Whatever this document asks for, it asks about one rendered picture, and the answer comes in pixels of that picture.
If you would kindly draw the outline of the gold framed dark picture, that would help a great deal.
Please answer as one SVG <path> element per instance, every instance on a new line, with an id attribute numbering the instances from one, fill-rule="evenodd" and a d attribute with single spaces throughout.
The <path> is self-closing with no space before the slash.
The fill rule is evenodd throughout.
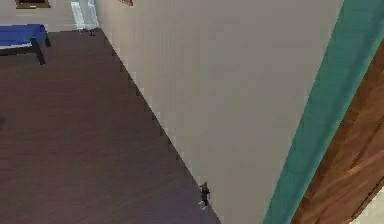
<path id="1" fill-rule="evenodd" d="M 49 0 L 15 0 L 17 9 L 50 8 Z"/>

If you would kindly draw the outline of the teal door frame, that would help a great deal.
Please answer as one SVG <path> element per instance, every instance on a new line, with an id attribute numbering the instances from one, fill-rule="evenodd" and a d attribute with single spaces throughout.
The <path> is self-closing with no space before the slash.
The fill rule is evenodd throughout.
<path id="1" fill-rule="evenodd" d="M 262 224 L 289 224 L 384 38 L 384 0 L 344 0 Z"/>

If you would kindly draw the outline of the blue bed with dark frame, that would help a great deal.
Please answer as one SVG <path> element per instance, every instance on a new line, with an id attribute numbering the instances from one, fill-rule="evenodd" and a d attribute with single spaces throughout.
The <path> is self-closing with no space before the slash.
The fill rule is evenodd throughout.
<path id="1" fill-rule="evenodd" d="M 46 63 L 41 47 L 51 46 L 43 24 L 0 26 L 0 56 L 34 53 L 41 65 Z"/>

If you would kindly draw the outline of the brown wooden door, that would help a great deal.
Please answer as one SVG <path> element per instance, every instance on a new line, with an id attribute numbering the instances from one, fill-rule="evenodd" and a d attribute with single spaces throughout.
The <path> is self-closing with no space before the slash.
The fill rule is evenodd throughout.
<path id="1" fill-rule="evenodd" d="M 384 39 L 290 224 L 350 224 L 384 186 Z"/>

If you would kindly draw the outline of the small dark wall fixture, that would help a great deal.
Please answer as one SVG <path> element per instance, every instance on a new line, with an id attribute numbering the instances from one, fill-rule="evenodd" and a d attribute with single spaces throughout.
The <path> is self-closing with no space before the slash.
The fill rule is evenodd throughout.
<path id="1" fill-rule="evenodd" d="M 201 190 L 201 201 L 199 202 L 199 205 L 203 204 L 202 209 L 206 209 L 208 207 L 210 198 L 210 190 L 208 188 L 208 184 L 204 182 L 199 186 L 199 188 Z"/>

